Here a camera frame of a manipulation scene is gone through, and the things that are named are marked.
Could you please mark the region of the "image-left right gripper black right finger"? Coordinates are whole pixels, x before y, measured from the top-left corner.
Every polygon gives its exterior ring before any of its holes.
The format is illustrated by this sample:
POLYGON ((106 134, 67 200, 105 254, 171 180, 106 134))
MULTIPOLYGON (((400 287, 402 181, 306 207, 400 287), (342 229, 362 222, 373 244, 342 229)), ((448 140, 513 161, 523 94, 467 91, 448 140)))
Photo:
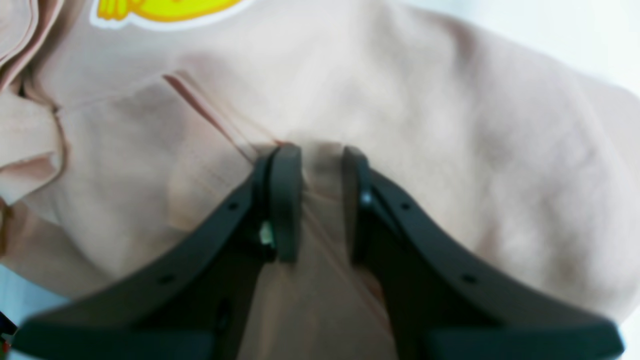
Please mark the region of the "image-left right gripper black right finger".
POLYGON ((342 155, 350 260, 382 287, 401 360, 615 360, 618 326, 458 244, 355 146, 342 155))

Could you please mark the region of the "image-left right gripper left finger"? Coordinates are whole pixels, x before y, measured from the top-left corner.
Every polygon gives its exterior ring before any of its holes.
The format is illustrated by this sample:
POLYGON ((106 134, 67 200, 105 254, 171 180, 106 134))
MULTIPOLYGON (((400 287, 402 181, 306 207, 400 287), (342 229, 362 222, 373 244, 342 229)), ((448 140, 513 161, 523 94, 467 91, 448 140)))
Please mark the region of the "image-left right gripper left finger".
POLYGON ((297 260, 301 195, 301 148, 279 146, 169 253, 30 317, 13 350, 43 360, 232 360, 263 266, 297 260))

